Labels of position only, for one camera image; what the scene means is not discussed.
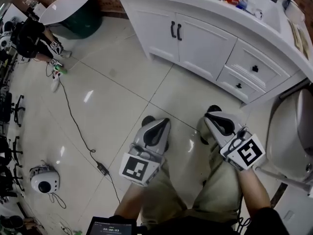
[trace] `black drawer knob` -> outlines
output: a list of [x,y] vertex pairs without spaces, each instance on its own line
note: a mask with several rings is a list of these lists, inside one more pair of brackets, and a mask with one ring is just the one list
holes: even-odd
[[254,72],[258,72],[258,71],[259,71],[259,68],[255,65],[255,66],[252,67],[252,70],[253,70]]

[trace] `white appliance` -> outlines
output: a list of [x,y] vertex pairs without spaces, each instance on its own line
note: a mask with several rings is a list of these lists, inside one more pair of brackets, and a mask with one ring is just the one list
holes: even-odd
[[289,179],[309,182],[313,167],[313,96],[303,89],[275,111],[268,131],[267,158]]

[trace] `khaki pants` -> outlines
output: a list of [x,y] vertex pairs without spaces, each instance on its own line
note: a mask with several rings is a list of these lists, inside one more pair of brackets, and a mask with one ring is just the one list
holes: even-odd
[[175,217],[194,216],[215,222],[237,219],[241,188],[236,169],[223,161],[217,147],[210,157],[211,173],[197,196],[192,209],[187,209],[169,178],[168,164],[146,188],[141,220],[148,229]]

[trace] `snack package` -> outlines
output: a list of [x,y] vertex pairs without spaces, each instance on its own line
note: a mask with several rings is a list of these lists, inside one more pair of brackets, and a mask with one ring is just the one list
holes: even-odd
[[256,8],[255,4],[251,3],[248,0],[221,0],[221,1],[225,1],[229,4],[232,4],[236,6],[236,8],[244,10],[245,12],[255,16],[258,19],[262,19],[263,17],[262,10]]

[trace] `black cabinet handle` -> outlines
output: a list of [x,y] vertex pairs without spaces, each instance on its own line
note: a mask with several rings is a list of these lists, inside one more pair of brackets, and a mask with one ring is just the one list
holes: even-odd
[[178,40],[182,40],[181,38],[180,38],[180,33],[179,33],[179,29],[181,28],[181,24],[179,23],[178,25],[177,25],[177,39]]
[[172,25],[171,25],[171,34],[172,34],[172,37],[176,38],[176,36],[174,35],[174,25],[175,25],[175,22],[172,21]]
[[255,66],[252,67],[252,70],[253,70],[254,72],[258,72],[258,71],[259,71],[259,68],[257,67],[257,65],[255,65]]

